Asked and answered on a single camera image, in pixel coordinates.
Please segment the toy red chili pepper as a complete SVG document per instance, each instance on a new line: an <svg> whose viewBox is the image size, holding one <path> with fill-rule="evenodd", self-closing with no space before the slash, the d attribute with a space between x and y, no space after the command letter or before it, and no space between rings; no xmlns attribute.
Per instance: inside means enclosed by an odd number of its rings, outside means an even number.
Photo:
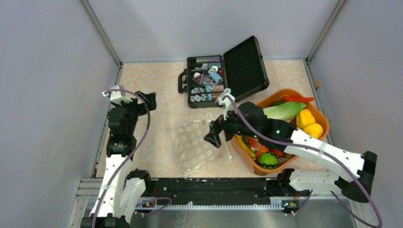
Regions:
<svg viewBox="0 0 403 228"><path fill-rule="evenodd" d="M310 103L314 101L314 97L298 97L298 96L287 96L284 98L284 102L298 102L298 103Z"/></svg>

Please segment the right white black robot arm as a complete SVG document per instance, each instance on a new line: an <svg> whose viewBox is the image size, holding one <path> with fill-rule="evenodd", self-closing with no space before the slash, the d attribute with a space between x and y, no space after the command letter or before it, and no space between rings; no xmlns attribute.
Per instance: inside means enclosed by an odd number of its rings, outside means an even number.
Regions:
<svg viewBox="0 0 403 228"><path fill-rule="evenodd" d="M251 102L225 111L209 124L204 141L221 147L220 133L225 140L235 135L257 139L269 149L308 159L326 168L326 171L298 171L287 169L279 178L279 191L291 196L296 191L336 191L350 200L368 203L377 163L377 154L349 152L308 135L291 123L270 119L263 109Z"/></svg>

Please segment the clear zip top bag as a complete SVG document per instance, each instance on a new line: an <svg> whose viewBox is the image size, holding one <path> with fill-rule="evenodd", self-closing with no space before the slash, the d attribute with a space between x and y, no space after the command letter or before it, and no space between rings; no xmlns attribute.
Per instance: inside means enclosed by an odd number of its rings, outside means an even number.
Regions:
<svg viewBox="0 0 403 228"><path fill-rule="evenodd" d="M222 142L220 148L204 141L204 136L210 131L209 124L214 120L214 115L207 113L196 119L188 120L172 130L173 160L183 177L187 178L207 166L233 158L223 133L219 135Z"/></svg>

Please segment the toy watermelon slice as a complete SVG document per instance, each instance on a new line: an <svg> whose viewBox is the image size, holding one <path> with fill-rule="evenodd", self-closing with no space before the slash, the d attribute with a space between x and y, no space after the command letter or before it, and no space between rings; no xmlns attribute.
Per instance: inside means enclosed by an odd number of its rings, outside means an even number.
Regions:
<svg viewBox="0 0 403 228"><path fill-rule="evenodd" d="M261 148L261 144L258 138L248 137L248 142L249 142L249 148L254 152L258 151Z"/></svg>

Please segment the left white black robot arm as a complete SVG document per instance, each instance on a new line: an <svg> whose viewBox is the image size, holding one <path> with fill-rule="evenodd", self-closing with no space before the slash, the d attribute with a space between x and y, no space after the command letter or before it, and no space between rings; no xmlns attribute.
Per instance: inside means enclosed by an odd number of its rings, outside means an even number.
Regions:
<svg viewBox="0 0 403 228"><path fill-rule="evenodd" d="M134 177L127 175L134 152L145 137L137 141L134 130L138 118L147 116L151 123L151 111L156 109L156 93L133 93L110 89L104 92L113 108L108 111L109 138L106 149L106 166L96 203L89 216L81 219L82 228L128 228L141 196L152 192L152 183L147 180L147 171L137 171Z"/></svg>

